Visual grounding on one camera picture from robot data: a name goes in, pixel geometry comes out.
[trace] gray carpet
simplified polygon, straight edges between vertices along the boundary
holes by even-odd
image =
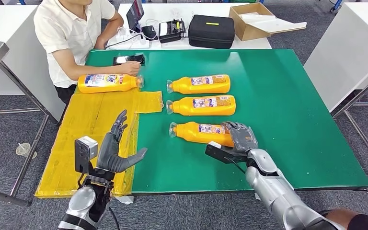
[[[37,4],[38,1],[27,0],[26,3]],[[307,21],[306,30],[276,34],[269,38],[273,48],[294,49],[302,63],[307,60],[334,17],[328,13],[331,7],[328,1],[266,0],[265,5],[279,18],[291,22]],[[30,105],[24,96],[0,96],[0,109]],[[352,108],[351,113],[368,136],[368,107]],[[24,160],[15,155],[14,150],[18,142],[32,142],[42,117],[41,113],[0,115],[0,191],[10,192]],[[368,175],[368,149],[365,144],[344,115],[337,118],[336,122]],[[32,196],[46,165],[57,129],[52,123],[45,128],[37,148],[38,157],[32,161],[20,189],[19,197],[32,200],[32,205],[21,208],[0,202],[0,229],[54,229],[62,218],[68,199],[37,199]],[[347,207],[368,214],[368,194],[364,192],[299,191],[298,194],[315,210]],[[251,193],[139,196],[135,197],[135,202],[131,205],[113,200],[111,207],[123,230],[279,229],[273,217]],[[100,229],[115,229],[109,213],[104,217]]]

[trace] humanoid robot hand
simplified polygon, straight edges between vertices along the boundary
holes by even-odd
[[[128,158],[119,156],[119,143],[123,131],[127,127],[127,124],[124,124],[127,119],[126,114],[126,110],[122,111],[112,125],[111,131],[105,134],[98,153],[97,168],[121,173],[141,161],[145,156],[147,148],[141,148],[135,155]]]
[[[234,152],[247,152],[256,149],[258,143],[252,129],[242,123],[227,121],[221,123],[230,133],[234,147]]]

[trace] green table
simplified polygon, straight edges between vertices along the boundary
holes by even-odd
[[[367,187],[368,178],[328,113],[293,50],[93,51],[87,64],[111,65],[114,56],[144,54],[143,91],[168,94],[166,81],[226,73],[236,112],[232,116],[140,115],[138,147],[149,148],[135,168],[133,194],[251,190],[244,174],[205,154],[205,144],[171,138],[171,122],[239,121],[254,131],[295,188]]]

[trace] monitor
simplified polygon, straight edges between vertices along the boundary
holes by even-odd
[[[126,14],[129,29],[137,31],[139,20],[143,17],[144,11],[141,0],[134,0],[132,6]]]

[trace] orange plastic bottle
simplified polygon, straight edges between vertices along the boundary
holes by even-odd
[[[87,74],[78,78],[78,88],[82,93],[128,91],[143,85],[142,76],[128,74]]]
[[[167,80],[167,92],[192,93],[227,93],[230,89],[230,79],[227,74],[202,77],[183,77],[176,81]]]
[[[228,116],[235,113],[236,103],[232,95],[185,97],[175,102],[168,100],[166,108],[167,114]]]
[[[171,122],[169,128],[170,137],[181,137],[186,141],[206,143],[214,141],[218,144],[233,147],[233,141],[229,131],[221,125],[198,124],[193,121],[185,124]]]

